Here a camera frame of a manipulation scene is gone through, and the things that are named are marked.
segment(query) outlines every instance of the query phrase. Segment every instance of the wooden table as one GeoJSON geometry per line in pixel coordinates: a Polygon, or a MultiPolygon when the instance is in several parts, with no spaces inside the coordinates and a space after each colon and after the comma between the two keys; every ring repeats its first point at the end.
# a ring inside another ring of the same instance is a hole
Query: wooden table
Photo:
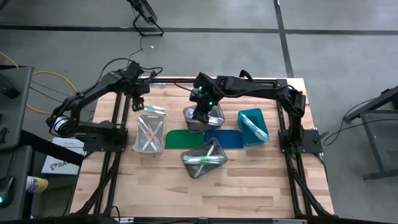
{"type": "MultiPolygon", "coordinates": [[[[301,78],[290,78],[288,83],[305,93],[301,78]]],[[[192,88],[192,84],[182,84],[192,88]]],[[[94,122],[111,120],[116,94],[110,93],[97,103],[94,122]]],[[[186,129],[182,115],[184,107],[194,105],[189,92],[173,84],[151,86],[144,95],[145,103],[167,110],[166,130],[186,129]]],[[[180,154],[184,150],[166,149],[160,155],[140,154],[132,150],[136,139],[136,119],[140,114],[129,112],[129,138],[124,151],[113,205],[124,217],[293,217],[292,198],[285,157],[280,153],[277,131],[280,129],[274,100],[253,97],[224,98],[221,100],[226,121],[222,129],[239,129],[239,110],[260,108],[266,120],[271,140],[263,145],[225,150],[228,162],[198,179],[191,179],[180,154]]],[[[313,128],[307,100],[304,128],[313,128]]],[[[93,153],[83,161],[71,212],[77,211],[97,187],[103,152],[93,153]]],[[[309,189],[333,213],[325,171],[313,155],[304,154],[303,164],[309,189]]],[[[304,212],[302,192],[297,186],[300,208],[304,212]]]]}

